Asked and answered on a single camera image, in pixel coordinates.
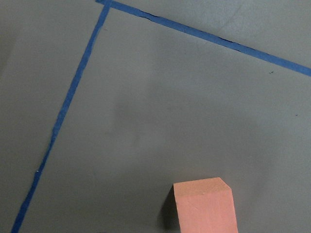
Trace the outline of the orange foam cube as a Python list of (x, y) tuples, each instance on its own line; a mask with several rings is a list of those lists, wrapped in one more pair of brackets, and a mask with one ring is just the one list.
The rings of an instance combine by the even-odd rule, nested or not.
[(220, 178), (173, 184), (182, 233), (237, 233), (231, 188)]

